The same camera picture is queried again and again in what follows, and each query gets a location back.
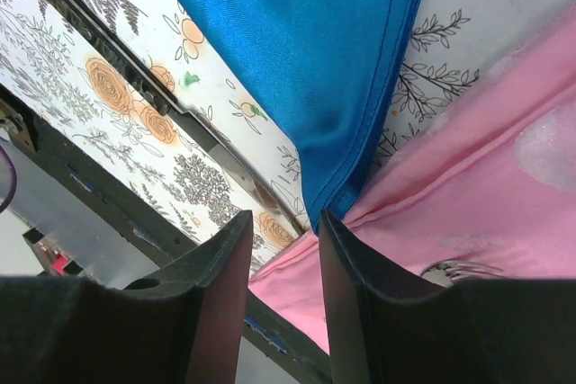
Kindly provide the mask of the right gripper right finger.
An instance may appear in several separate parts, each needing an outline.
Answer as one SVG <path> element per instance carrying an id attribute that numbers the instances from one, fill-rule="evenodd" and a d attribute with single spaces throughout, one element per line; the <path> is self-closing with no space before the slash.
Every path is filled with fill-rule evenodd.
<path id="1" fill-rule="evenodd" d="M 572 383 L 575 283 L 476 279 L 444 288 L 332 213 L 319 260 L 336 383 Z"/>

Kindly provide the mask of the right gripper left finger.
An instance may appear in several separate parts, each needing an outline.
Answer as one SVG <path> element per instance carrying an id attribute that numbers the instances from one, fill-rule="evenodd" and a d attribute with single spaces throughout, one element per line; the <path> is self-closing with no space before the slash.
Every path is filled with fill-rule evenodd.
<path id="1" fill-rule="evenodd" d="M 231 383 L 253 217 L 122 290 L 83 277 L 1 280 L 4 383 Z"/>

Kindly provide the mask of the blue cloth napkin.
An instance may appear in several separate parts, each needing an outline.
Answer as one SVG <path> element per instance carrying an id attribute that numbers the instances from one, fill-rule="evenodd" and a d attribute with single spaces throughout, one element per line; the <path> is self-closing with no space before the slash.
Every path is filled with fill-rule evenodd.
<path id="1" fill-rule="evenodd" d="M 294 144 L 313 227 L 363 188 L 420 0 L 177 0 Z"/>

